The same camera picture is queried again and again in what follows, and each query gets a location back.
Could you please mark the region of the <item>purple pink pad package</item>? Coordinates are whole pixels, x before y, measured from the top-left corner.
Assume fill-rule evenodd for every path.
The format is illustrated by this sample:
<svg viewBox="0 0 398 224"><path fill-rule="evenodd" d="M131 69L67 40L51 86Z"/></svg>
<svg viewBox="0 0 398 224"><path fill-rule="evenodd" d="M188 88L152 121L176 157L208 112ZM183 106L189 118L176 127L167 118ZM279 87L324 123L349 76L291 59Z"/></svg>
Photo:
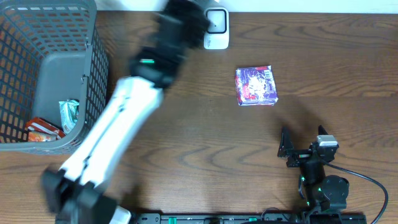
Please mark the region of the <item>purple pink pad package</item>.
<svg viewBox="0 0 398 224"><path fill-rule="evenodd" d="M235 87L239 106L273 106L279 99L271 65L237 68Z"/></svg>

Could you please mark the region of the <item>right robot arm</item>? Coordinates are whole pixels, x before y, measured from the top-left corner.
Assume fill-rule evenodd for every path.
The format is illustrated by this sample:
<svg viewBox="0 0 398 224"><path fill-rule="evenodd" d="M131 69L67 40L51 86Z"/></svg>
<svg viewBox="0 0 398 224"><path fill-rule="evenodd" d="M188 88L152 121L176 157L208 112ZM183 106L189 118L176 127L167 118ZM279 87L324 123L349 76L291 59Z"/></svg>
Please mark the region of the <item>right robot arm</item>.
<svg viewBox="0 0 398 224"><path fill-rule="evenodd" d="M349 182L337 175L326 175L325 164L335 159L339 148L334 136L323 126L307 149L294 148L289 131L282 128L277 156L286 158L288 168L300 169L298 193L311 209L318 212L338 212L346 208Z"/></svg>

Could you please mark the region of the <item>teal snack wrapper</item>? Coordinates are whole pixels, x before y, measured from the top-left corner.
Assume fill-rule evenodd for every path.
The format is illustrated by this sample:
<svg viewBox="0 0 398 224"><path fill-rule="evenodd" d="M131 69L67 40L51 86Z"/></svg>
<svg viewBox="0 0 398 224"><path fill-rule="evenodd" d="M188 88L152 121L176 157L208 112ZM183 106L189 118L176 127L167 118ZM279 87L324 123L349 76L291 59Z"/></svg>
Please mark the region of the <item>teal snack wrapper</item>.
<svg viewBox="0 0 398 224"><path fill-rule="evenodd" d="M77 124L79 105L77 100L59 101L61 124L65 134L69 134Z"/></svg>

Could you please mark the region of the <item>small orange packet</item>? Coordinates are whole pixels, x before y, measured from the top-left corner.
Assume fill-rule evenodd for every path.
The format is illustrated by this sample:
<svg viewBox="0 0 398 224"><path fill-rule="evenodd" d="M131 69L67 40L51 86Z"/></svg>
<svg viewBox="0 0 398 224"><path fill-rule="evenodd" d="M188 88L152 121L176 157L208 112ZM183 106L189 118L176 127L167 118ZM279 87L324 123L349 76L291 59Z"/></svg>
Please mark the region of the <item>small orange packet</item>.
<svg viewBox="0 0 398 224"><path fill-rule="evenodd" d="M30 131L28 134L29 142L50 142L57 139L56 135L41 133L37 131Z"/></svg>

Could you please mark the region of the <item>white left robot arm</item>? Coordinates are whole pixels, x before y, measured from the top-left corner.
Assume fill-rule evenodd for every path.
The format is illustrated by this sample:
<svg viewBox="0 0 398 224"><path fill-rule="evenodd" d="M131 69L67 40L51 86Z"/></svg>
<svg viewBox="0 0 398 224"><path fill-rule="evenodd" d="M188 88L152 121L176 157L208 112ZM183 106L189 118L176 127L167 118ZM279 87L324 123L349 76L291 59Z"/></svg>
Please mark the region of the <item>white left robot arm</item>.
<svg viewBox="0 0 398 224"><path fill-rule="evenodd" d="M159 13L154 45L129 60L129 75L78 149L59 170L41 176L57 223L129 223L132 213L105 195L122 155L177 79L185 52L200 46L210 22L208 1L168 1Z"/></svg>

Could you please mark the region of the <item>red orange snack bar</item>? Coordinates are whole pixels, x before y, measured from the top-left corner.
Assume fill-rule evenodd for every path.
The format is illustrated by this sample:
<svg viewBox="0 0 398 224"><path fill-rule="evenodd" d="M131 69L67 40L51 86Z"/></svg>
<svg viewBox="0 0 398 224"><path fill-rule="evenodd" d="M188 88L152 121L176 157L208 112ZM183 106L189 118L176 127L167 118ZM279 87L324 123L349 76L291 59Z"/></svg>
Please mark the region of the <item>red orange snack bar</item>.
<svg viewBox="0 0 398 224"><path fill-rule="evenodd" d="M26 122L25 127L30 131L55 135L57 139L61 139L66 136L60 128L40 117L32 118L30 121Z"/></svg>

